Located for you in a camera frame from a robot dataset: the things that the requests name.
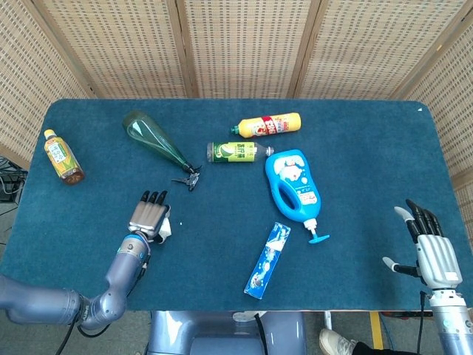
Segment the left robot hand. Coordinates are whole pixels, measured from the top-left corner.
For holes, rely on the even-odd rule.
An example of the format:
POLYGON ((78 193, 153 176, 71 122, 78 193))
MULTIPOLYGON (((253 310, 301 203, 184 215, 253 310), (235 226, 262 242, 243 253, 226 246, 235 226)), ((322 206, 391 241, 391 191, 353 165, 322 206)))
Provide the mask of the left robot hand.
POLYGON ((171 236, 171 207, 165 204, 167 191, 145 191, 128 224, 131 232, 140 232, 150 242, 162 244, 171 236))

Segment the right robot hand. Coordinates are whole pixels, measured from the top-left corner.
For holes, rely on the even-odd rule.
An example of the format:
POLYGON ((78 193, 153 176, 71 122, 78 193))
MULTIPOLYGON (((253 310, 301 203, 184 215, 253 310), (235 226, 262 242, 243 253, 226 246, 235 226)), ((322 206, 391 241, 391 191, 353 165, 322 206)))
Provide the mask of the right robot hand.
POLYGON ((406 224, 417 253, 415 266, 405 266, 389 257, 384 264, 391 271, 421 279, 432 290, 455 289, 463 282, 456 253, 440 226, 437 216, 410 199, 408 209, 394 208, 406 224))

